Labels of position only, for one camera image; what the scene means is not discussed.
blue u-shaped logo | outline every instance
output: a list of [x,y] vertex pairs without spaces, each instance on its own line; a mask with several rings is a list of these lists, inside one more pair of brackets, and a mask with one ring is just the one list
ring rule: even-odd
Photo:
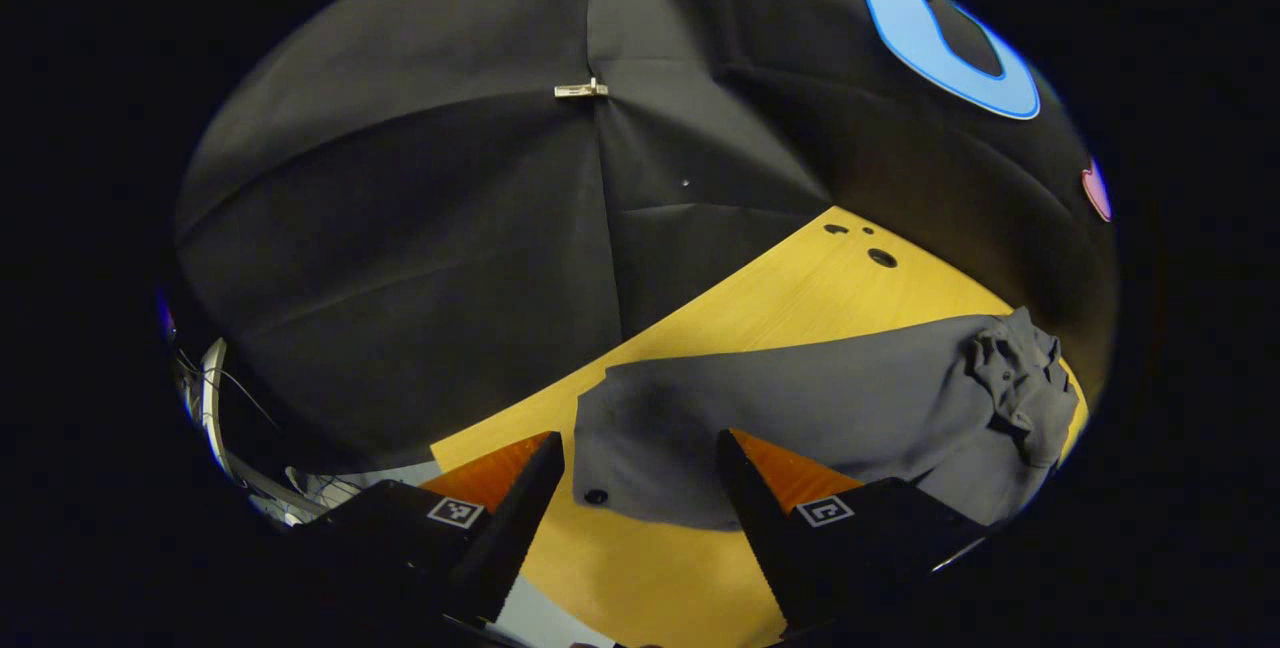
[[1001,76],[989,76],[961,59],[947,46],[931,0],[867,0],[882,41],[902,63],[931,83],[997,115],[1029,120],[1039,114],[1036,79],[1014,47],[973,15],[1000,60]]

gray towel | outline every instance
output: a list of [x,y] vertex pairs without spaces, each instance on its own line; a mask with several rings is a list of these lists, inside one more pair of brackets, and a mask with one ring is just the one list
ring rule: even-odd
[[739,428],[858,480],[923,476],[920,489],[989,525],[1034,496],[1066,439],[1076,397],[1057,357],[1057,338],[1019,309],[613,366],[579,398],[573,493],[736,530],[714,458],[718,430]]

pink logo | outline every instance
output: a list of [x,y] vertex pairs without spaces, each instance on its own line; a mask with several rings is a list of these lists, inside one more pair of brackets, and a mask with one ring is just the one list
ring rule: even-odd
[[1084,184],[1084,193],[1093,204],[1093,210],[1098,211],[1102,220],[1111,223],[1111,201],[1107,200],[1107,187],[1102,182],[1102,170],[1098,170],[1097,161],[1089,159],[1089,169],[1080,174],[1080,183]]

yellow wooden surface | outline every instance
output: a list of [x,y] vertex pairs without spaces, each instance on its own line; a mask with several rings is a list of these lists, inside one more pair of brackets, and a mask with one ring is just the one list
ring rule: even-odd
[[[849,233],[829,233],[826,224]],[[873,263],[869,248],[891,252],[897,268]],[[960,270],[833,207],[644,333],[431,451],[449,470],[531,434],[561,432],[564,478],[525,560],[526,579],[623,645],[769,645],[785,621],[741,533],[649,524],[573,502],[577,397],[604,379],[605,366],[618,364],[799,346],[956,315],[1009,312],[1009,305]],[[1075,375],[1066,370],[1082,401],[1064,457],[1088,415]]]

black tent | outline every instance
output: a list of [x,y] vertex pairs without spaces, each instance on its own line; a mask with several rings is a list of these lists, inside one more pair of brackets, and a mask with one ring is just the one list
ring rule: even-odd
[[[925,1],[954,56],[1014,76]],[[870,0],[339,0],[212,120],[183,273],[342,448],[325,473],[429,457],[831,205],[1028,306],[1094,402],[1117,284],[1088,147],[1037,70],[1036,111],[1002,115],[887,29]]]

